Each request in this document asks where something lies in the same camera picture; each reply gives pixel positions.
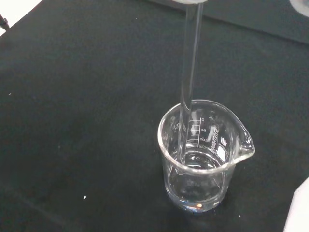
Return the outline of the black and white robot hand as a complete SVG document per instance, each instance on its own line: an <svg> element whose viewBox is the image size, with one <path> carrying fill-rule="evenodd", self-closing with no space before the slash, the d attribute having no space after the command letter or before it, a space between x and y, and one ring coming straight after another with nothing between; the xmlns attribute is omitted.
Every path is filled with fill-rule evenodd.
<svg viewBox="0 0 309 232"><path fill-rule="evenodd" d="M190 5L190 4L200 4L205 3L207 0L172 0L180 4ZM299 14L308 17L309 16L309 1L308 0L289 0L292 8L296 10Z"/></svg>

